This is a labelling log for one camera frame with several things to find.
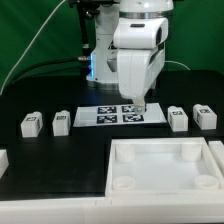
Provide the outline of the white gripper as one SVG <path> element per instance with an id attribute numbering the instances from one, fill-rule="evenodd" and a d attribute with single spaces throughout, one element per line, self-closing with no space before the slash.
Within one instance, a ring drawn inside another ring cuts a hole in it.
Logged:
<path id="1" fill-rule="evenodd" d="M 135 114 L 139 114 L 139 108 L 141 107 L 142 112 L 146 112 L 146 102 L 144 98 L 139 98 L 139 99 L 133 99 L 133 104 L 134 106 L 134 112 Z"/>

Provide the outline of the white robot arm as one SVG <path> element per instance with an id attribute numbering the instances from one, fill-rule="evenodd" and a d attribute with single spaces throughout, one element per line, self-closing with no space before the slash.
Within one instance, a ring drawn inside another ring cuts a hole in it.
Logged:
<path id="1" fill-rule="evenodd" d="M 96 47 L 87 82 L 117 89 L 133 102 L 137 114 L 143 114 L 145 95 L 164 67 L 173 0 L 91 0 L 90 4 L 96 8 Z"/>

